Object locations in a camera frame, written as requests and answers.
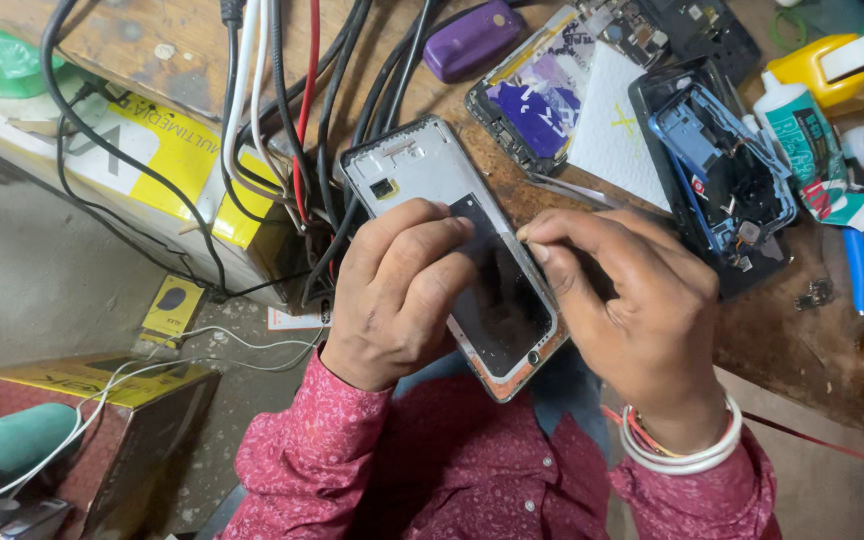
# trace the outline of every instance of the blue marker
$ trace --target blue marker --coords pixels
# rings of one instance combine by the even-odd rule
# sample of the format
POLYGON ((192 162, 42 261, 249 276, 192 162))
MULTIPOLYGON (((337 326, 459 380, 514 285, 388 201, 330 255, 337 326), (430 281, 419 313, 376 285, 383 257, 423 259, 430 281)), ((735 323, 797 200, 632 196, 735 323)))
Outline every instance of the blue marker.
POLYGON ((848 275, 852 281, 852 303, 864 315, 864 232, 852 227, 842 229, 848 257, 848 275))

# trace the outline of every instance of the fingernail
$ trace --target fingernail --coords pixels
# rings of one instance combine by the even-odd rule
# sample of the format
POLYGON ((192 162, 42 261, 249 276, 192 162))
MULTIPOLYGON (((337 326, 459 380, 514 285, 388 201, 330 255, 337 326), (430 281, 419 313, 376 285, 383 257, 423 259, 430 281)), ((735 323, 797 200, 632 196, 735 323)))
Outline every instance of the fingernail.
POLYGON ((475 224, 473 223, 473 220, 465 216, 460 216, 456 219, 459 220, 459 223, 461 223, 465 227, 465 230, 468 231, 470 235, 475 234, 475 224))
POLYGON ((535 242, 529 242, 529 249, 532 250, 532 255, 538 259, 539 263, 545 263, 546 260, 548 260, 549 249, 546 246, 535 242))

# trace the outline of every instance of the smartphone frame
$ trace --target smartphone frame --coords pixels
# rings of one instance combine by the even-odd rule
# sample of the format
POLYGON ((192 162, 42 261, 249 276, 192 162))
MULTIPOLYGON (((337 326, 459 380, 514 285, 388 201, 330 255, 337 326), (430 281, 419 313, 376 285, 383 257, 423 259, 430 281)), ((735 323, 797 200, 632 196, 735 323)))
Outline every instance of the smartphone frame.
POLYGON ((515 231, 509 226, 446 121, 432 114, 418 118, 385 133, 381 138, 346 150, 340 157, 340 166, 345 180, 350 183, 371 217, 382 215, 414 197, 448 205, 470 194, 475 197, 551 319, 551 326, 545 335, 532 344, 507 374, 498 376, 489 371, 475 350, 473 341, 466 336, 454 317, 448 317, 447 325, 459 343, 459 350, 488 393, 499 403, 512 399, 569 339, 569 332, 566 325, 562 324, 562 313, 555 296, 522 243, 516 240, 515 231), (409 176, 412 180, 399 180, 409 176), (391 190, 377 196, 374 186, 384 181, 389 181, 391 190))

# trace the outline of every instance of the wooden workbench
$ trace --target wooden workbench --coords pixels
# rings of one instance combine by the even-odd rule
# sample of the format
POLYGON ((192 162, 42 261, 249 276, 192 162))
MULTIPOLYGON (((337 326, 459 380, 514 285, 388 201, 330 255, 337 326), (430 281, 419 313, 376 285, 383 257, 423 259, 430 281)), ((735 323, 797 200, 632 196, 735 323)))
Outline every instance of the wooden workbench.
MULTIPOLYGON (((478 1, 452 0, 443 16, 478 1)), ((38 44, 55 4, 55 0, 0 0, 0 28, 38 44)), ((218 0, 81 0, 79 4, 65 26, 59 47, 62 55, 129 90, 218 125, 227 69, 227 38, 218 0), (174 46, 175 54, 159 57, 154 51, 160 44, 174 46)), ((304 1, 284 4, 286 81, 291 84, 306 69, 308 6, 304 1)), ((353 0, 323 1, 321 50, 338 33, 352 4, 353 0)), ((550 0, 523 7, 521 13, 534 30, 561 5, 562 0, 550 0)), ((374 0, 335 105, 330 155, 349 146, 361 103, 379 66, 420 6, 420 0, 374 0)), ((762 49, 763 62, 782 54, 768 37, 773 0, 741 0, 731 6, 762 49)), ((758 80, 751 79, 739 87, 748 103, 762 93, 758 80)), ((521 181, 519 168, 466 112, 463 97, 472 83, 443 84, 421 65, 409 86, 401 118, 426 113, 445 118, 515 226, 542 209, 581 209, 577 202, 521 181)), ((316 109, 312 118, 307 147, 316 139, 316 109)), ((280 136, 273 143, 285 148, 280 136)), ((576 184, 634 199, 581 171, 563 174, 576 184)), ((651 208, 646 202, 633 202, 651 208)), ((808 217, 786 230, 794 256, 789 267, 759 289, 722 306, 716 363, 833 420, 864 429, 864 352, 859 353, 857 346, 864 326, 852 308, 841 241, 830 231, 816 227, 808 217), (810 280, 829 276, 837 299, 819 309, 796 311, 793 299, 806 292, 810 280)))

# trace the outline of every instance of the jeans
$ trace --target jeans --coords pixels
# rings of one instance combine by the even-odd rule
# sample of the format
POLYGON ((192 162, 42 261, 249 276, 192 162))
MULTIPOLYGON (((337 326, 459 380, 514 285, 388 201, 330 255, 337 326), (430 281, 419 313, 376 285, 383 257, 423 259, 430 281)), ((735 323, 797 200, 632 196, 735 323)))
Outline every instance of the jeans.
MULTIPOLYGON (((395 386, 391 399, 401 399, 409 390, 423 383, 465 374, 471 375, 473 370, 462 352, 456 350, 414 374, 403 376, 395 386)), ((527 388, 535 420, 545 436, 552 436, 562 415, 568 412, 579 428, 595 441, 606 460, 609 459, 609 432, 606 418, 599 408, 602 379, 589 369, 571 341, 546 360, 528 382, 527 388)))

